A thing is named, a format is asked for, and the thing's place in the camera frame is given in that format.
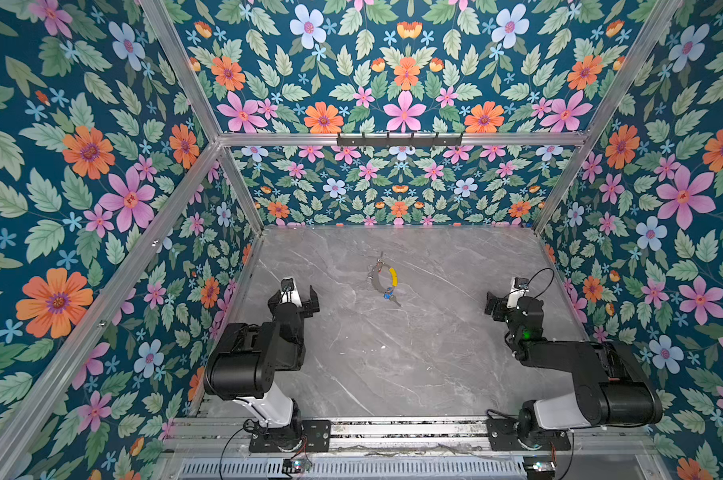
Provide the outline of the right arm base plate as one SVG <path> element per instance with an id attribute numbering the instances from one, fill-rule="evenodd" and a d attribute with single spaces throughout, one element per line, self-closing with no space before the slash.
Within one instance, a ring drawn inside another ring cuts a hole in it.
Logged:
<path id="1" fill-rule="evenodd" d="M 571 438 L 563 430 L 525 428 L 509 418 L 487 418 L 487 438 L 495 451 L 571 451 Z"/>

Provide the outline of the silver keyring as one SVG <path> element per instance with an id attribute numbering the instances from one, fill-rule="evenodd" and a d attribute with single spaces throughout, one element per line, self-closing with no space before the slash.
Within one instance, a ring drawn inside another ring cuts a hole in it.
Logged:
<path id="1" fill-rule="evenodd" d="M 367 274 L 367 279 L 369 282 L 371 282 L 371 286 L 373 286 L 373 289 L 376 292 L 379 292 L 379 294 L 383 295 L 383 292 L 385 292 L 385 289 L 391 287 L 391 282 L 387 284 L 383 284 L 381 281 L 381 273 L 383 273 L 383 270 L 389 271 L 389 266 L 385 263 L 383 264 L 383 269 L 377 270 L 375 268 L 375 265 L 371 267 L 371 270 L 369 270 L 369 274 Z"/>

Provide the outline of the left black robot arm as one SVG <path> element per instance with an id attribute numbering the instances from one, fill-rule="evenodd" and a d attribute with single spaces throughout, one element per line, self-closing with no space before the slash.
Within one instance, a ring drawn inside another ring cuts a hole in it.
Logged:
<path id="1" fill-rule="evenodd" d="M 314 288 L 299 296 L 294 280 L 281 281 L 267 301 L 271 320 L 259 325 L 227 325 L 209 356 L 204 391 L 243 407 L 247 429 L 281 451 L 301 446 L 304 427 L 297 402 L 277 386 L 275 374 L 301 370 L 306 345 L 305 320 L 320 311 Z"/>

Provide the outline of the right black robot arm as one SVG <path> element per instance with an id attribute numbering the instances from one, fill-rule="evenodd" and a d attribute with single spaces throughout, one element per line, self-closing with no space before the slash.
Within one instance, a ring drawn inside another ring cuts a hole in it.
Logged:
<path id="1" fill-rule="evenodd" d="M 535 448 L 569 430 L 638 428 L 663 419 L 663 402 L 631 348 L 623 342 L 548 340 L 543 335 L 543 300 L 517 289 L 487 294 L 485 314 L 505 324 L 505 345 L 522 366 L 563 372 L 573 391 L 523 403 L 513 436 Z"/>

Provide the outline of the yellow capped key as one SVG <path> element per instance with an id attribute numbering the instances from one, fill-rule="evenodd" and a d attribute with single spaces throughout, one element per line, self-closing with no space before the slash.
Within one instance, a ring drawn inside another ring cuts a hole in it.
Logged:
<path id="1" fill-rule="evenodd" d="M 399 276 L 397 276 L 397 270 L 393 267 L 389 267 L 389 276 L 391 276 L 391 287 L 395 288 L 399 285 Z"/>

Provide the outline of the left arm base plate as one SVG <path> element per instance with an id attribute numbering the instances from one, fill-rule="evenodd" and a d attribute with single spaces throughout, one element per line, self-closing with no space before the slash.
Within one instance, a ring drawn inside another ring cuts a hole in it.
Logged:
<path id="1" fill-rule="evenodd" d="M 332 423 L 329 420 L 302 420 L 279 428 L 259 427 L 251 434 L 250 453 L 325 453 L 329 450 Z"/>

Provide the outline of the blue capped key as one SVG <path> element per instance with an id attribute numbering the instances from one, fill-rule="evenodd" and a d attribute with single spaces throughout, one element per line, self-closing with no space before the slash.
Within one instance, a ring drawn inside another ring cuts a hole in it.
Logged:
<path id="1" fill-rule="evenodd" d="M 396 306 L 401 307 L 401 302 L 397 299 L 397 296 L 395 295 L 395 288 L 389 287 L 385 289 L 385 292 L 383 292 L 383 298 L 386 300 L 389 300 L 390 302 L 393 302 Z"/>

